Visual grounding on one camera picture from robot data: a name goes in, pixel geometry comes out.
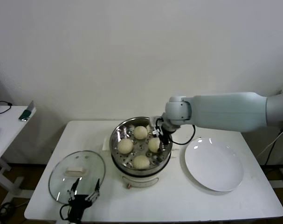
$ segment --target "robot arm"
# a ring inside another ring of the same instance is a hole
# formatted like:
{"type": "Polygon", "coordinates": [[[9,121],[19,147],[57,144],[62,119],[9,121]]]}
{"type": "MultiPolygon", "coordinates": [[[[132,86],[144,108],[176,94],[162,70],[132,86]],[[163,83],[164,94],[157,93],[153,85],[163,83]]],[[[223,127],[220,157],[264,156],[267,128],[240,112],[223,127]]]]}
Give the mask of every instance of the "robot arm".
{"type": "Polygon", "coordinates": [[[239,132],[268,125],[283,127],[283,94],[268,98],[253,92],[171,97],[162,118],[162,127],[170,133],[183,124],[239,132]]]}

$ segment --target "floor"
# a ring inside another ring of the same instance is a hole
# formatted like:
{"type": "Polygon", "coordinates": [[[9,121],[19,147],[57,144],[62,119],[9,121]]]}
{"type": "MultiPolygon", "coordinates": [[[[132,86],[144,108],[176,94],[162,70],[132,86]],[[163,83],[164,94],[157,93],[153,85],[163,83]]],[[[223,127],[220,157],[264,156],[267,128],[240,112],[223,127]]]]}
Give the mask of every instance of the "floor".
{"type": "MultiPolygon", "coordinates": [[[[4,175],[10,180],[14,181],[16,177],[23,176],[25,177],[21,188],[22,189],[35,189],[40,176],[44,171],[44,166],[24,166],[24,165],[14,165],[12,166],[12,170],[10,172],[5,172],[4,175]]],[[[274,170],[267,175],[269,180],[279,180],[282,179],[282,175],[279,170],[274,170]]],[[[283,205],[283,189],[275,189],[275,192],[280,199],[283,205]]],[[[0,204],[7,192],[0,187],[0,204]]],[[[49,224],[49,222],[40,222],[40,221],[31,221],[26,220],[23,216],[24,211],[26,209],[26,203],[28,200],[26,199],[14,199],[13,203],[15,205],[21,205],[16,208],[13,215],[5,221],[6,224],[49,224]]],[[[233,221],[233,222],[223,222],[224,224],[283,224],[283,217],[281,218],[273,218],[273,219],[262,219],[262,220],[246,220],[246,221],[233,221]]],[[[209,224],[218,224],[218,222],[210,222],[209,224]]]]}

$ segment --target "wire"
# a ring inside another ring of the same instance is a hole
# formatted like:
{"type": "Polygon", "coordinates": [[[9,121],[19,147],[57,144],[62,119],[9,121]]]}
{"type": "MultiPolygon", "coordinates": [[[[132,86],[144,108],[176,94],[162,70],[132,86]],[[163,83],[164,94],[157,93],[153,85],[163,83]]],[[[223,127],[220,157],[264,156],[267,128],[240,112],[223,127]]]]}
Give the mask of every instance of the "wire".
{"type": "Polygon", "coordinates": [[[168,136],[168,138],[169,138],[169,140],[172,142],[172,143],[174,143],[174,144],[177,144],[177,145],[180,145],[180,146],[183,146],[183,145],[186,145],[186,144],[188,144],[189,142],[191,142],[192,141],[192,139],[193,139],[193,137],[194,137],[194,135],[195,135],[195,125],[192,125],[192,127],[193,127],[193,135],[191,136],[191,138],[187,141],[187,142],[185,142],[185,143],[177,143],[177,142],[175,142],[175,141],[173,141],[173,139],[171,138],[171,135],[169,135],[168,136]]]}
{"type": "Polygon", "coordinates": [[[265,165],[267,165],[267,163],[268,163],[268,161],[269,161],[269,159],[270,159],[271,153],[272,153],[272,151],[273,151],[273,148],[274,148],[274,146],[275,146],[277,140],[276,140],[276,141],[273,143],[273,145],[272,145],[272,148],[271,148],[271,150],[270,150],[270,152],[269,152],[269,155],[268,155],[268,157],[267,157],[267,160],[266,160],[266,162],[265,162],[265,165]]]}
{"type": "Polygon", "coordinates": [[[257,157],[259,157],[261,154],[263,154],[264,151],[266,151],[267,148],[269,148],[275,141],[277,141],[277,139],[279,139],[281,135],[283,135],[283,131],[274,139],[274,141],[272,141],[270,144],[268,144],[268,145],[257,155],[257,157]]]}
{"type": "Polygon", "coordinates": [[[24,205],[28,205],[28,203],[29,203],[29,200],[27,202],[16,205],[15,208],[19,208],[19,207],[22,207],[24,205]]]}
{"type": "Polygon", "coordinates": [[[3,101],[3,100],[2,100],[2,101],[0,101],[0,103],[1,103],[1,102],[7,103],[7,105],[9,106],[9,108],[8,108],[8,109],[6,109],[5,111],[0,112],[0,114],[5,113],[5,112],[9,111],[9,110],[12,108],[12,105],[13,105],[13,104],[11,104],[11,103],[9,103],[9,102],[7,102],[7,101],[3,101]]]}
{"type": "Polygon", "coordinates": [[[7,101],[5,101],[5,100],[0,100],[0,103],[6,103],[6,104],[9,106],[9,108],[8,108],[7,110],[0,112],[0,114],[5,113],[5,112],[9,111],[9,110],[12,108],[12,106],[13,106],[13,104],[12,104],[12,103],[7,102],[7,101]]]}
{"type": "Polygon", "coordinates": [[[156,127],[158,127],[158,121],[159,121],[159,120],[162,121],[162,122],[164,121],[163,118],[158,118],[158,119],[156,120],[156,127]]]}
{"type": "Polygon", "coordinates": [[[59,209],[59,215],[60,215],[60,217],[61,217],[62,220],[67,220],[67,218],[64,218],[64,217],[62,216],[62,209],[63,209],[64,207],[67,207],[67,206],[69,206],[69,205],[68,205],[68,204],[64,204],[64,205],[61,207],[61,209],[59,209]]]}

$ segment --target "glass lid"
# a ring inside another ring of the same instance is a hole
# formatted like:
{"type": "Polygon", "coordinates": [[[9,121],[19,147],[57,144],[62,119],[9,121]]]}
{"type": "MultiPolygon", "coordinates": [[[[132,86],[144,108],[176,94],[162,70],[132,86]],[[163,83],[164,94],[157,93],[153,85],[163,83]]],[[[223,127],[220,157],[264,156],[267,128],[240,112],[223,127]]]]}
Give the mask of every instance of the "glass lid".
{"type": "Polygon", "coordinates": [[[92,151],[80,151],[66,156],[53,169],[49,178],[49,191],[58,202],[68,204],[72,185],[79,179],[75,194],[89,195],[94,192],[98,179],[100,185],[105,176],[102,157],[92,151]]]}

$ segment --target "black cable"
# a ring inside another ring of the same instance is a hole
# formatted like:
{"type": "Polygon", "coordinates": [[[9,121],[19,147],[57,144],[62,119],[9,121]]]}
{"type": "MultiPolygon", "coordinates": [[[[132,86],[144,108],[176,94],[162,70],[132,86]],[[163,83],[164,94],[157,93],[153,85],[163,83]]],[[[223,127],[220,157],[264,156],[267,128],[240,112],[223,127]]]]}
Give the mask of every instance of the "black cable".
{"type": "Polygon", "coordinates": [[[267,157],[267,160],[266,160],[266,162],[265,162],[265,165],[267,165],[267,163],[268,163],[268,161],[269,161],[269,159],[270,159],[271,153],[272,153],[272,151],[273,151],[273,148],[274,148],[274,146],[275,146],[275,144],[276,144],[277,141],[278,141],[278,139],[273,143],[272,148],[271,148],[271,150],[270,150],[270,152],[269,152],[269,155],[268,155],[268,157],[267,157]]]}
{"type": "Polygon", "coordinates": [[[67,218],[64,218],[64,217],[62,216],[62,209],[63,209],[64,207],[66,207],[66,206],[69,206],[69,205],[68,205],[68,204],[64,204],[64,205],[61,207],[61,209],[59,209],[59,215],[60,215],[60,217],[61,217],[62,220],[67,220],[67,218]]]}
{"type": "Polygon", "coordinates": [[[13,106],[13,104],[11,104],[10,102],[4,101],[4,100],[1,100],[0,103],[7,103],[7,105],[9,106],[9,108],[7,110],[0,112],[0,114],[9,111],[13,106]]]}
{"type": "Polygon", "coordinates": [[[274,148],[276,142],[277,142],[277,140],[273,143],[272,148],[271,148],[271,150],[270,150],[270,152],[269,152],[269,154],[268,154],[267,160],[266,160],[266,162],[265,162],[264,165],[267,165],[267,163],[268,163],[268,161],[269,161],[269,158],[270,158],[270,156],[271,156],[271,153],[272,153],[272,151],[273,151],[273,148],[274,148]]]}
{"type": "Polygon", "coordinates": [[[162,121],[162,122],[164,121],[163,118],[158,118],[158,119],[156,120],[156,127],[158,127],[158,121],[159,121],[159,120],[162,121]]]}
{"type": "Polygon", "coordinates": [[[195,125],[192,125],[192,127],[193,127],[194,132],[193,132],[193,135],[191,136],[191,138],[190,138],[187,142],[185,142],[185,143],[177,143],[177,142],[173,141],[171,135],[168,136],[169,140],[170,140],[172,143],[177,144],[177,145],[180,145],[180,146],[183,146],[183,145],[188,144],[189,142],[192,141],[192,139],[193,139],[193,137],[194,137],[194,135],[195,135],[195,125]]]}

